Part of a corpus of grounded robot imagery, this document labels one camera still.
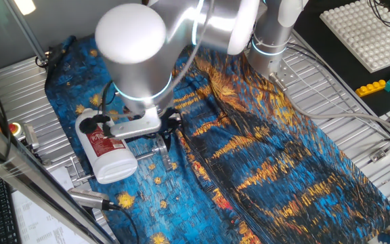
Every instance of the white plastic bottle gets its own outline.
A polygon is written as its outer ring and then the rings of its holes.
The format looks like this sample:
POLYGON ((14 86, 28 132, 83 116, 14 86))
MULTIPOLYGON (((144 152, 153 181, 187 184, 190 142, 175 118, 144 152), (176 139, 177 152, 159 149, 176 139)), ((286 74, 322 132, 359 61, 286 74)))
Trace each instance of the white plastic bottle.
MULTIPOLYGON (((124 140, 104 139, 101 124, 93 133, 84 134, 80 131, 81 122, 97 114, 96 110, 86 108, 76 119, 76 133, 93 168, 95 178, 100 184, 109 184, 135 173, 138 162, 124 140)), ((111 120, 108 124, 114 125, 114 122, 111 120)))

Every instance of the silver robot arm segment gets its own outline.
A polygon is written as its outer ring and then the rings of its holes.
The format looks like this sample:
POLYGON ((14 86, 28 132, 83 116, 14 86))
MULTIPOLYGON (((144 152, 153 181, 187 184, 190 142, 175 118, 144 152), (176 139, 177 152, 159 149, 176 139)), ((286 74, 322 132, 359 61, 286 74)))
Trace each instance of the silver robot arm segment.
POLYGON ((123 4, 106 13, 95 38, 106 67, 125 105, 140 120, 115 125, 116 138, 154 133, 161 113, 173 105, 172 71, 181 51, 202 45, 239 54, 250 39, 258 0, 158 0, 149 6, 123 4))
POLYGON ((264 77, 277 73, 291 30, 308 0, 264 0, 267 11, 254 30, 249 64, 264 77))

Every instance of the metal grate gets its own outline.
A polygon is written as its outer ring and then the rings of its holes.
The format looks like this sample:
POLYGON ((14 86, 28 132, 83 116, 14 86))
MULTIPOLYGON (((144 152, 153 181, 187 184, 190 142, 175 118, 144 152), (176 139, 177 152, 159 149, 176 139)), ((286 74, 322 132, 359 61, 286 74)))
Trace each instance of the metal grate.
MULTIPOLYGON (((296 33, 293 33, 290 42, 305 45, 296 33)), ((287 65, 304 80, 295 77, 286 84, 293 100, 301 108, 317 115, 344 113, 344 110, 348 113, 373 114, 344 82, 334 79, 319 64, 314 64, 313 60, 291 49, 284 53, 287 65)), ((390 155, 377 163, 373 163, 369 157, 371 153, 388 143, 387 139, 390 138, 388 133, 376 123, 371 121, 364 123, 356 118, 314 119, 314 122, 390 200, 390 155)))

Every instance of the black cable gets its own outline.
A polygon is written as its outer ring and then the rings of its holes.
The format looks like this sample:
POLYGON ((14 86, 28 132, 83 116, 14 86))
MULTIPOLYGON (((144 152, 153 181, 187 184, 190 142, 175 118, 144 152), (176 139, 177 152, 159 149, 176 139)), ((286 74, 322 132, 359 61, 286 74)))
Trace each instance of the black cable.
POLYGON ((108 93, 108 89, 111 86, 111 84, 112 84, 112 80, 107 82, 107 84, 105 85, 105 88, 103 89, 103 94, 102 94, 102 114, 103 115, 106 114, 106 94, 108 93))
POLYGON ((139 244, 138 230, 136 229, 136 225, 135 222, 132 220, 132 217, 120 205, 114 205, 114 204, 109 205, 109 209, 120 210, 126 215, 126 217, 130 220, 130 223, 132 224, 133 230, 135 231, 136 243, 139 244))
POLYGON ((46 68, 49 64, 44 62, 42 64, 39 64, 39 57, 35 57, 35 64, 40 68, 46 68))
POLYGON ((7 114, 5 114, 5 110, 4 110, 4 107, 3 107, 3 103, 1 102, 1 99, 0 99, 0 109, 1 109, 1 113, 3 115, 3 124, 0 125, 1 127, 5 127, 6 128, 6 137, 7 137, 7 149, 6 149, 6 152, 4 154, 4 161, 7 160, 9 154, 10 154, 10 149, 11 149, 11 146, 12 146, 12 133, 10 131, 10 128, 9 128, 9 123, 8 123, 8 119, 7 119, 7 114))
POLYGON ((100 244, 102 243, 96 236, 94 236, 89 230, 87 227, 81 225, 81 224, 77 224, 77 227, 78 228, 82 228, 89 237, 91 237, 93 239, 93 241, 96 243, 96 244, 100 244))
POLYGON ((115 95, 116 95, 116 94, 115 94, 115 92, 114 92, 114 96, 112 97, 111 101, 107 102, 106 105, 112 104, 112 102, 113 102, 114 99, 115 99, 115 95))
POLYGON ((100 103, 99 106, 97 106, 97 114, 98 115, 100 114, 100 107, 102 107, 102 103, 100 103))
POLYGON ((295 43, 287 43, 287 48, 289 49, 292 49, 292 50, 295 50, 296 52, 299 52, 300 54, 304 55, 304 56, 307 56, 308 58, 311 58, 312 60, 318 62, 323 68, 325 68, 335 79, 339 80, 339 77, 334 74, 333 72, 330 71, 330 69, 328 68, 328 66, 323 62, 323 60, 319 59, 311 50, 307 49, 306 47, 303 47, 299 44, 295 44, 295 43), (310 53, 311 55, 309 54, 306 54, 305 52, 302 52, 301 50, 297 49, 297 48, 294 48, 294 47, 291 47, 290 45, 294 45, 294 46, 297 46, 297 47, 300 47, 301 49, 307 51, 308 53, 310 53))
POLYGON ((390 25, 388 25, 390 24, 390 21, 386 21, 382 19, 380 12, 378 11, 376 6, 377 5, 376 0, 368 0, 367 5, 371 7, 371 10, 376 16, 376 18, 378 18, 385 26, 388 26, 390 28, 390 25))

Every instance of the blue patterned fabric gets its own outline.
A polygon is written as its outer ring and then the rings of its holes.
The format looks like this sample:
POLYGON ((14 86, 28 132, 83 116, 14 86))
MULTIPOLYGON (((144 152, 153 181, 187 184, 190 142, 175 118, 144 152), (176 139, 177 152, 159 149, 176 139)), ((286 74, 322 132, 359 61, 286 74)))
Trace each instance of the blue patterned fabric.
MULTIPOLYGON (((110 80, 96 49, 93 39, 75 42, 45 87, 87 172, 74 122, 76 111, 97 108, 110 80)), ((390 202, 244 56, 200 50, 175 107, 183 127, 171 143, 173 170, 155 156, 120 182, 90 180, 131 214, 142 243, 363 243, 390 224, 390 202)), ((123 103, 108 108, 122 113, 123 103)), ((129 147, 139 155, 152 141, 129 147)), ((120 242, 135 242, 123 214, 106 217, 120 242)))

